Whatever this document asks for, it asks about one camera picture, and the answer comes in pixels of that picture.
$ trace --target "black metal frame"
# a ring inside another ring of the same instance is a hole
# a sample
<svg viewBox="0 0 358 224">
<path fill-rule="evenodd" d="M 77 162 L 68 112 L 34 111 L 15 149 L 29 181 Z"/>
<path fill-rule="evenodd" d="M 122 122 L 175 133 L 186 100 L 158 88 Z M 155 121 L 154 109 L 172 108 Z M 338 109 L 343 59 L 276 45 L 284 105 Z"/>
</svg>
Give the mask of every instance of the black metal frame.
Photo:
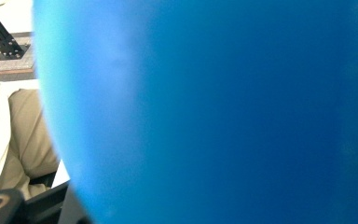
<svg viewBox="0 0 358 224">
<path fill-rule="evenodd" d="M 0 22 L 0 60 L 21 59 L 29 46 L 21 46 Z"/>
</svg>

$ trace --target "black plastic part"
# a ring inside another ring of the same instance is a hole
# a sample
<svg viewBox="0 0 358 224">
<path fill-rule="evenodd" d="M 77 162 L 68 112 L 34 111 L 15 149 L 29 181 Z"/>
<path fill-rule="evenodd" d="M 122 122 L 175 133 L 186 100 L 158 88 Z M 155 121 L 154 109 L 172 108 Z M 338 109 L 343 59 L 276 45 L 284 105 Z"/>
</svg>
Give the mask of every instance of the black plastic part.
<svg viewBox="0 0 358 224">
<path fill-rule="evenodd" d="M 28 223 L 25 202 L 16 189 L 0 190 L 0 224 Z"/>
<path fill-rule="evenodd" d="M 58 223 L 68 183 L 50 189 L 26 202 L 29 223 Z"/>
<path fill-rule="evenodd" d="M 21 47 L 0 22 L 0 60 L 21 59 L 28 48 Z"/>
</svg>

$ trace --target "blurry blue surface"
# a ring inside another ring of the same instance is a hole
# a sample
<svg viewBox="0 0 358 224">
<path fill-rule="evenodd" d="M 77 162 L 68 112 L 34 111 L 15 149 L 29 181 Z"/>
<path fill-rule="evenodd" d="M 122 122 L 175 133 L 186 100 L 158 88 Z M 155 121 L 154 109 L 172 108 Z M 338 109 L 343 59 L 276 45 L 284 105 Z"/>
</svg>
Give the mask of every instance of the blurry blue surface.
<svg viewBox="0 0 358 224">
<path fill-rule="evenodd" d="M 358 0 L 35 1 L 37 72 L 101 223 L 358 223 Z"/>
</svg>

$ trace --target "blue object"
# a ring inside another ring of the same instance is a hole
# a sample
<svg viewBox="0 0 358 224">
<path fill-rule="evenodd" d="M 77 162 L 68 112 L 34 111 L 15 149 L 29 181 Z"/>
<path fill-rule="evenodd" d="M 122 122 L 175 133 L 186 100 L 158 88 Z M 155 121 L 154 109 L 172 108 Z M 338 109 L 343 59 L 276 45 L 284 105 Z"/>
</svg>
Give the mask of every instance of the blue object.
<svg viewBox="0 0 358 224">
<path fill-rule="evenodd" d="M 358 0 L 34 1 L 97 223 L 358 223 Z"/>
</svg>

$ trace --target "black metal stand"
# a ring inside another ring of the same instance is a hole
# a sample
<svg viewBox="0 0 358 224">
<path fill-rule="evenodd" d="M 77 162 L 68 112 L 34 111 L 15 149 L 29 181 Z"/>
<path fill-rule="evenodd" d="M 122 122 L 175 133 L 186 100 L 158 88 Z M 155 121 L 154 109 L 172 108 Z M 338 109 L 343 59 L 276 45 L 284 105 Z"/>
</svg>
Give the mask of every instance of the black metal stand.
<svg viewBox="0 0 358 224">
<path fill-rule="evenodd" d="M 29 46 L 20 46 L 0 22 L 0 60 L 20 59 Z"/>
</svg>

